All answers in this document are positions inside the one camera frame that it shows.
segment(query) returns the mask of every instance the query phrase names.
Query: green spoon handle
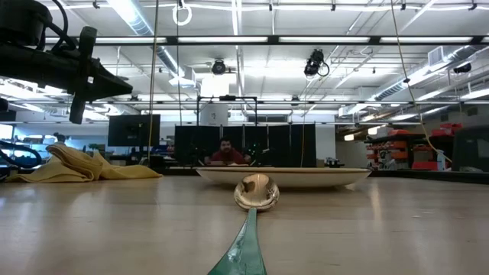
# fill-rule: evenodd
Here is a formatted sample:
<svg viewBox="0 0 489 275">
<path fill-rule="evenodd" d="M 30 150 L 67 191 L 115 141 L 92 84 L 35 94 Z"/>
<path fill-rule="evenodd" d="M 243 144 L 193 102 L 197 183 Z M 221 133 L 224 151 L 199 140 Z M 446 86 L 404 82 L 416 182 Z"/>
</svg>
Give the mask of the green spoon handle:
<svg viewBox="0 0 489 275">
<path fill-rule="evenodd" d="M 209 275 L 266 275 L 257 236 L 257 209 L 248 211 L 241 230 L 231 247 Z"/>
</svg>

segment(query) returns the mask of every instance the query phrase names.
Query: table surface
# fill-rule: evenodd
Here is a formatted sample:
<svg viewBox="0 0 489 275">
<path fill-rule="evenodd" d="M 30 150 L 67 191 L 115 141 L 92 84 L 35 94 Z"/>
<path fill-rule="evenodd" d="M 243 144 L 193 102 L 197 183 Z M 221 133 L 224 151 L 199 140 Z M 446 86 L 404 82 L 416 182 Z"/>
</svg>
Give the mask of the table surface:
<svg viewBox="0 0 489 275">
<path fill-rule="evenodd" d="M 2 184 L 0 274 L 206 274 L 246 215 L 197 176 Z M 282 189 L 258 237 L 269 274 L 487 274 L 489 187 Z"/>
</svg>

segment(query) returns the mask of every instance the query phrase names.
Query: metal spoon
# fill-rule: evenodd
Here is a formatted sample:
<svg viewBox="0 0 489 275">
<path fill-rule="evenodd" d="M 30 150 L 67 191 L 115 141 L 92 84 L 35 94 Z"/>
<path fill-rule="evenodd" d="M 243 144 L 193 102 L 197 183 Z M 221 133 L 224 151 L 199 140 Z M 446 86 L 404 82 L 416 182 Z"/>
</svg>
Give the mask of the metal spoon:
<svg viewBox="0 0 489 275">
<path fill-rule="evenodd" d="M 274 207 L 280 192 L 277 184 L 264 174 L 246 176 L 235 188 L 235 201 L 248 210 L 248 217 L 228 251 L 212 268 L 209 275 L 266 275 L 257 236 L 257 210 Z"/>
</svg>

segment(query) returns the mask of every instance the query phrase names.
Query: red shirt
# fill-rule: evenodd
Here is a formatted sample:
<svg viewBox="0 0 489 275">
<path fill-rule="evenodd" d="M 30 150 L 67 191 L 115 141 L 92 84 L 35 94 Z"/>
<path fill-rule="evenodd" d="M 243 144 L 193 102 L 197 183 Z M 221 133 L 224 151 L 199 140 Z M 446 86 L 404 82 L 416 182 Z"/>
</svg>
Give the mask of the red shirt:
<svg viewBox="0 0 489 275">
<path fill-rule="evenodd" d="M 215 152 L 211 157 L 211 161 L 222 161 L 224 163 L 234 162 L 236 164 L 246 164 L 243 155 L 237 152 L 234 148 L 231 148 L 231 150 L 228 153 L 224 153 L 222 151 Z"/>
</svg>

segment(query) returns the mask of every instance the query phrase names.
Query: crumpled towel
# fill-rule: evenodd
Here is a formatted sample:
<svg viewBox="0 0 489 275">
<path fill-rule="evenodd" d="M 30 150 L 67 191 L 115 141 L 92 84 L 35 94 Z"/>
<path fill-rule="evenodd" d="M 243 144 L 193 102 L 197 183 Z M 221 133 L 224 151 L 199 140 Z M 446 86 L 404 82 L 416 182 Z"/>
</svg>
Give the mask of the crumpled towel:
<svg viewBox="0 0 489 275">
<path fill-rule="evenodd" d="M 84 183 L 93 180 L 129 180 L 160 177 L 142 165 L 120 167 L 111 165 L 99 152 L 93 157 L 62 144 L 50 145 L 53 154 L 50 161 L 31 174 L 18 174 L 7 178 L 8 182 L 24 183 Z"/>
</svg>

